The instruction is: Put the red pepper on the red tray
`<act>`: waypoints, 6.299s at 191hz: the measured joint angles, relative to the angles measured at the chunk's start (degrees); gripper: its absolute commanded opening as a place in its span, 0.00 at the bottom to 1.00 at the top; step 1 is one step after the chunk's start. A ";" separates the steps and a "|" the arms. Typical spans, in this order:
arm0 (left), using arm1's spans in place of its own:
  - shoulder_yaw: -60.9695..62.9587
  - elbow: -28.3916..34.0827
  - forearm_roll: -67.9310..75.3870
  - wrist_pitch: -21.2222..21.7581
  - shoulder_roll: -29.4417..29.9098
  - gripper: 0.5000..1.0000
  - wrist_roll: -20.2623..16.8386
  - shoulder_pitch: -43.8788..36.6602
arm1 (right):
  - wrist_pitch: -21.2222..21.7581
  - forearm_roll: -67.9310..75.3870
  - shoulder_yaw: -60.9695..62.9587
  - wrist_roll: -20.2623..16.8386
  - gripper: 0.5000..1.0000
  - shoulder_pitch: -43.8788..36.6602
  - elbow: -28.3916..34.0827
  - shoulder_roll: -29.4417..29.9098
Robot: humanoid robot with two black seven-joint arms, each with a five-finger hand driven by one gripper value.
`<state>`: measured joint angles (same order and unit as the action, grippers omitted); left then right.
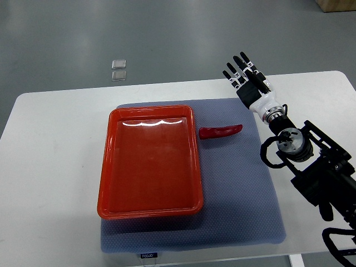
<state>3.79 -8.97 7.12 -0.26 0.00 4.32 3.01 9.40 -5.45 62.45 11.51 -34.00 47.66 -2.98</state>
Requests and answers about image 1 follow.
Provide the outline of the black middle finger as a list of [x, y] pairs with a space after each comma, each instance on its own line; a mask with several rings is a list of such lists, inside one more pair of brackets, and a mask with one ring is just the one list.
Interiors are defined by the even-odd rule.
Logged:
[[250, 68], [248, 67], [248, 65], [239, 56], [233, 56], [233, 60], [242, 71], [246, 80], [249, 80]]

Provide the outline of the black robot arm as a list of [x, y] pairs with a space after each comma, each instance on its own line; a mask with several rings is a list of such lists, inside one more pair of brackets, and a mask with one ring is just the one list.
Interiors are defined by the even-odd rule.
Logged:
[[227, 63], [224, 76], [244, 106], [273, 133], [261, 145], [260, 158], [272, 169], [287, 167], [294, 174], [293, 186], [318, 207], [324, 221], [333, 221], [334, 211], [343, 217], [349, 228], [326, 228], [322, 238], [340, 264], [353, 266], [347, 257], [355, 255], [355, 249], [340, 250], [331, 239], [340, 235], [355, 240], [355, 168], [349, 162], [351, 155], [310, 121], [296, 127], [288, 117], [288, 106], [276, 100], [269, 80], [244, 52], [233, 60], [237, 66]]

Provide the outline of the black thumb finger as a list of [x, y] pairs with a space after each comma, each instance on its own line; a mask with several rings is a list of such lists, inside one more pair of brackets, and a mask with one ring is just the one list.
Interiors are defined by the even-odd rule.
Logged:
[[255, 86], [259, 89], [259, 91], [263, 94], [267, 94], [270, 92], [269, 81], [263, 75], [262, 72], [255, 70], [253, 71], [254, 75], [254, 83]]

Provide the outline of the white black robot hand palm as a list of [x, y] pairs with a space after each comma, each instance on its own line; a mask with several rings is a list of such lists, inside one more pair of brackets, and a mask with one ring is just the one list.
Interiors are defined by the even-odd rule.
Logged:
[[251, 81], [243, 77], [236, 78], [235, 82], [239, 99], [247, 109], [258, 114], [262, 122], [271, 123], [273, 119], [283, 115], [283, 107], [276, 100], [274, 90], [262, 93]]

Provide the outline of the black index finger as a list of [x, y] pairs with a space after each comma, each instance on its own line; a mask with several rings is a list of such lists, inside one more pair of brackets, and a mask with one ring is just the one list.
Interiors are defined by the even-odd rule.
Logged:
[[247, 64], [247, 66], [253, 71], [256, 71], [255, 65], [251, 62], [251, 60], [248, 58], [248, 56], [244, 52], [240, 52], [240, 56], [244, 60], [244, 62]]

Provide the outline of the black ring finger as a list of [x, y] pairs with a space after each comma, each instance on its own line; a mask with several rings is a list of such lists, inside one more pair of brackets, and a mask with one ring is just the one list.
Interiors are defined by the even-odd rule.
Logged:
[[237, 83], [243, 85], [246, 82], [246, 79], [237, 71], [237, 69], [230, 62], [228, 62], [226, 65], [236, 78]]

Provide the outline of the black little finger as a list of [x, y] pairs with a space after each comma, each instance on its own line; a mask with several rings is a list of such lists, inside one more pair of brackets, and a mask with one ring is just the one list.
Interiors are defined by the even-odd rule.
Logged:
[[230, 82], [230, 84], [233, 86], [234, 89], [238, 90], [240, 88], [240, 83], [238, 83], [236, 79], [232, 78], [226, 70], [223, 70], [222, 73], [225, 76], [225, 78]]

